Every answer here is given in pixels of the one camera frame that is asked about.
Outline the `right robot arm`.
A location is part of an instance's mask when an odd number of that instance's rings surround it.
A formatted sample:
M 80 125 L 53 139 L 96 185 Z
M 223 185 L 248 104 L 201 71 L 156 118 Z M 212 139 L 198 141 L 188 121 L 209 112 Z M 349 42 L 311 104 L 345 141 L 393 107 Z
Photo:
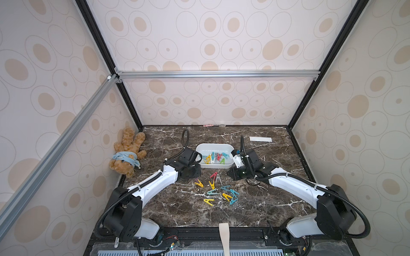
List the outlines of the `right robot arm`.
M 316 212 L 302 217 L 287 219 L 277 231 L 284 245 L 301 237 L 326 235 L 340 241 L 349 237 L 364 239 L 371 231 L 365 214 L 347 197 L 342 187 L 320 185 L 291 174 L 269 162 L 262 162 L 257 153 L 245 147 L 244 138 L 240 148 L 230 153 L 233 165 L 228 175 L 233 180 L 255 179 L 283 189 L 311 205 Z

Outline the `grey clothespin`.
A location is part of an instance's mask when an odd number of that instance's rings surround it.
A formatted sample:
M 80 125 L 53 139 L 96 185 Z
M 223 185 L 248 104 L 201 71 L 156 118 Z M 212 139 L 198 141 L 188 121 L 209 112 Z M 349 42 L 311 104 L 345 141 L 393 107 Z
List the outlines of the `grey clothespin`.
M 215 179 L 215 180 L 216 180 L 217 182 L 219 182 L 219 183 L 221 184 L 221 186 L 223 185 L 223 184 L 222 184 L 221 177 L 220 177 L 219 174 L 216 175 L 216 179 Z

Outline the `teal clothespin cluster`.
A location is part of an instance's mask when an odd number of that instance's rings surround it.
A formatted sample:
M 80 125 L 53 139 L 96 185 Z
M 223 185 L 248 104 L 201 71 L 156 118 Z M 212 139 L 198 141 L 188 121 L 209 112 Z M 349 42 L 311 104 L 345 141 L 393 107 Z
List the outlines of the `teal clothespin cluster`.
M 233 189 L 231 189 L 230 192 L 231 192 L 231 194 L 232 194 L 234 197 L 238 197 L 238 196 L 239 196 L 239 193 L 236 192 L 236 191 L 233 190 Z
M 232 199 L 230 199 L 230 205 L 233 205 L 237 200 L 238 200 L 238 198 L 232 198 Z

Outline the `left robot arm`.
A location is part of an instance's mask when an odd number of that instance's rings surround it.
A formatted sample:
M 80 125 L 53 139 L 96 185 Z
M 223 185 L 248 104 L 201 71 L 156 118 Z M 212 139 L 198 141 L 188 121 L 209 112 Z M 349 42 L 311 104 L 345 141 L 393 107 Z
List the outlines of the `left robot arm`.
M 162 162 L 161 168 L 144 181 L 129 188 L 113 190 L 108 204 L 96 222 L 94 235 L 99 239 L 117 238 L 120 242 L 147 239 L 159 244 L 163 230 L 151 219 L 143 218 L 144 206 L 159 192 L 178 180 L 201 176 L 202 155 L 189 148 L 190 133 L 182 133 L 182 150 Z

